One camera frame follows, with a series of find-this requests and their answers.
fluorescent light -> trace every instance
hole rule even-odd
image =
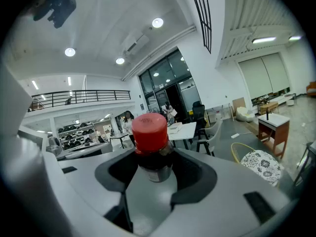
[[[118,58],[117,60],[116,60],[116,63],[117,64],[119,64],[119,65],[121,65],[121,64],[123,64],[124,63],[124,59],[123,58]]]
[[[35,89],[39,89],[35,81],[32,81],[32,84],[34,85]]]
[[[65,50],[65,55],[68,56],[68,57],[74,56],[75,53],[76,53],[76,51],[73,48],[71,48],[71,47],[69,47],[69,48],[67,48]]]
[[[153,20],[153,27],[159,28],[163,25],[163,20],[161,18],[155,18]]]
[[[288,40],[300,40],[302,36],[292,36]]]
[[[256,44],[256,43],[261,43],[261,42],[274,41],[275,39],[276,39],[275,37],[259,38],[259,39],[254,39],[252,43]]]

balcony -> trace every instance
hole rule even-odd
[[[124,100],[131,100],[129,90],[73,90],[58,91],[32,96],[33,101],[28,109],[29,112],[35,112],[47,108],[58,106],[69,106],[83,103],[106,104]]]

bottle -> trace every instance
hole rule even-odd
[[[171,174],[173,146],[167,134],[167,121],[158,113],[146,113],[134,119],[132,131],[138,165],[152,182],[163,182]]]

doorway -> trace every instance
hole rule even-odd
[[[157,92],[156,96],[160,106],[163,106],[165,102],[168,101],[173,109],[177,111],[177,115],[175,117],[177,122],[183,122],[187,118],[176,84]]]

ceiling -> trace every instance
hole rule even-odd
[[[55,29],[47,16],[35,22],[21,16],[7,39],[3,59],[17,79],[83,74],[122,78],[146,54],[188,27],[176,0],[76,0],[77,8],[65,24]],[[164,25],[153,28],[162,18]],[[126,55],[122,43],[132,32],[144,34],[149,42],[135,55]],[[66,57],[73,47],[76,54]]]
[[[68,85],[68,77],[71,78],[71,86]],[[33,96],[56,91],[80,90],[83,88],[84,79],[84,75],[55,75],[19,80],[19,83],[30,96]]]
[[[290,44],[290,36],[302,35],[296,19],[281,0],[225,0],[225,26],[219,61],[270,46]],[[276,37],[253,44],[252,40]]]
[[[91,112],[84,112],[84,113],[71,114],[71,115],[57,117],[57,118],[55,118],[56,129],[59,129],[59,128],[64,127],[66,125],[76,124],[75,120],[77,120],[77,119],[79,119],[80,122],[88,122],[88,121],[103,119],[107,114],[111,114],[110,117],[116,117],[130,108],[132,108],[132,106],[96,110],[96,111],[91,111]],[[38,130],[45,131],[45,132],[51,131],[49,119],[44,119],[44,120],[32,122],[32,123],[26,124],[25,126],[34,130],[34,131],[38,131]]]

